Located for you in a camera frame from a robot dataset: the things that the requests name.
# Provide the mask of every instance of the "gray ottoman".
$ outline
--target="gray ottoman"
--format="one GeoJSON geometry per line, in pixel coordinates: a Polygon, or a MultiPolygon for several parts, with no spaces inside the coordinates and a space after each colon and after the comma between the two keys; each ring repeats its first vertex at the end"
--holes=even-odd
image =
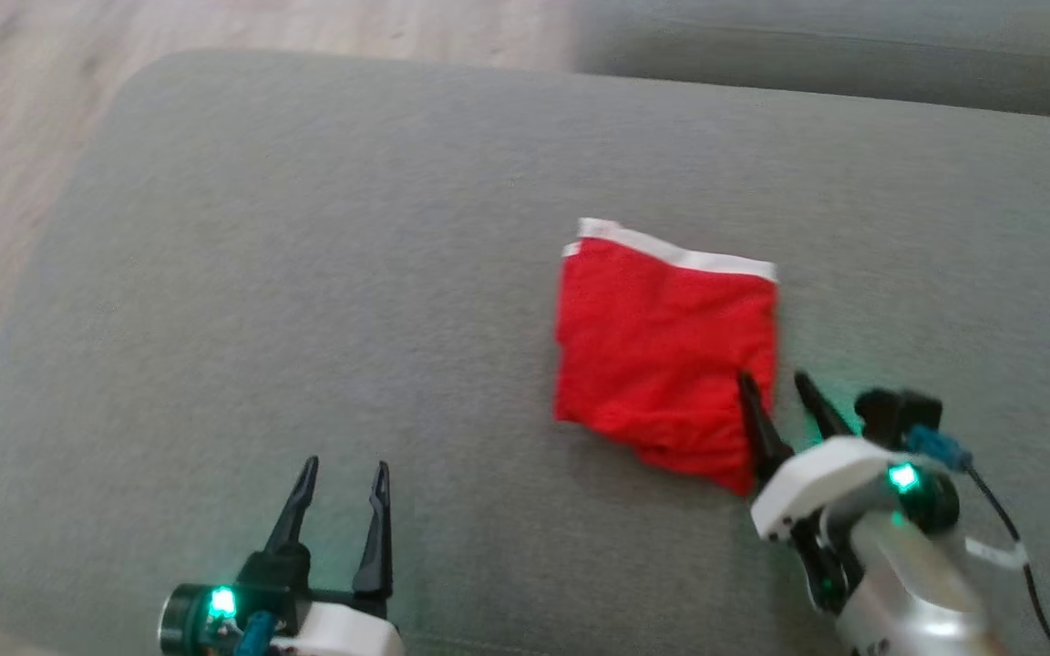
{"type": "MultiPolygon", "coordinates": [[[[782,375],[941,396],[1050,610],[1046,118],[193,54],[128,84],[56,213],[0,325],[0,627],[22,638],[156,653],[172,586],[229,580],[318,453],[324,587],[350,585],[391,463],[412,653],[842,653],[746,500],[551,419],[584,215],[777,262],[782,375]]],[[[960,532],[1001,543],[960,489],[960,532]]],[[[1017,574],[959,562],[1043,653],[1017,574]]]]}

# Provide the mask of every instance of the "gray fabric surface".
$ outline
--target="gray fabric surface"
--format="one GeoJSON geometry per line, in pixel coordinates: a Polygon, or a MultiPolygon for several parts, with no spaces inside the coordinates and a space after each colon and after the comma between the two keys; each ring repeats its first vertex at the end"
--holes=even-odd
{"type": "MultiPolygon", "coordinates": [[[[317,452],[323,586],[391,462],[413,653],[842,653],[744,501],[551,419],[583,215],[779,264],[795,443],[795,365],[842,406],[941,396],[1050,608],[1050,120],[195,54],[128,84],[56,213],[0,324],[0,627],[26,639],[154,653],[164,595],[233,576],[317,452]]],[[[1042,653],[1020,577],[960,562],[1042,653]]]]}
{"type": "Polygon", "coordinates": [[[579,70],[1050,115],[1037,0],[587,0],[579,70]]]}

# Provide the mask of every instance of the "blue connector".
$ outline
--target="blue connector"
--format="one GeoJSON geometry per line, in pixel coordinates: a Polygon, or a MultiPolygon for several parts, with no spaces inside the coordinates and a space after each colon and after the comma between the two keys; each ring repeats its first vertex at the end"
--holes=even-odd
{"type": "Polygon", "coordinates": [[[952,472],[965,472],[973,460],[970,451],[959,445],[954,438],[944,436],[932,428],[922,426],[922,424],[909,428],[909,432],[905,437],[905,445],[907,445],[909,452],[933,458],[946,465],[952,472]]]}

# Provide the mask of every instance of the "green led light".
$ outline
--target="green led light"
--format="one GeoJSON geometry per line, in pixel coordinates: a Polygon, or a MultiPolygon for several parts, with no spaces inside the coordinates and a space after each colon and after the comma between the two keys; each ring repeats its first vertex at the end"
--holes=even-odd
{"type": "Polygon", "coordinates": [[[214,618],[232,618],[237,615],[237,600],[233,598],[233,590],[219,587],[209,596],[209,614],[214,618]]]}
{"type": "Polygon", "coordinates": [[[890,466],[890,482],[899,493],[904,493],[918,485],[918,470],[908,462],[904,465],[890,466]]]}

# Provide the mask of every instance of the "gray cushion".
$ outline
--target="gray cushion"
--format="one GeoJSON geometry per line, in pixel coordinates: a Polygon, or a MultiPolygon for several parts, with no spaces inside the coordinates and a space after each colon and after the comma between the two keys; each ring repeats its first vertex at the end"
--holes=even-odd
{"type": "Polygon", "coordinates": [[[1050,114],[1038,0],[588,0],[579,70],[1050,114]]]}
{"type": "MultiPolygon", "coordinates": [[[[1050,608],[1050,120],[892,101],[193,54],[132,80],[0,324],[0,627],[154,653],[309,453],[313,583],[392,466],[413,653],[843,653],[747,502],[551,419],[575,219],[779,264],[783,374],[946,403],[1050,608]]],[[[1003,544],[964,493],[967,532],[1003,544]]],[[[1016,653],[1015,573],[960,562],[1016,653]]]]}

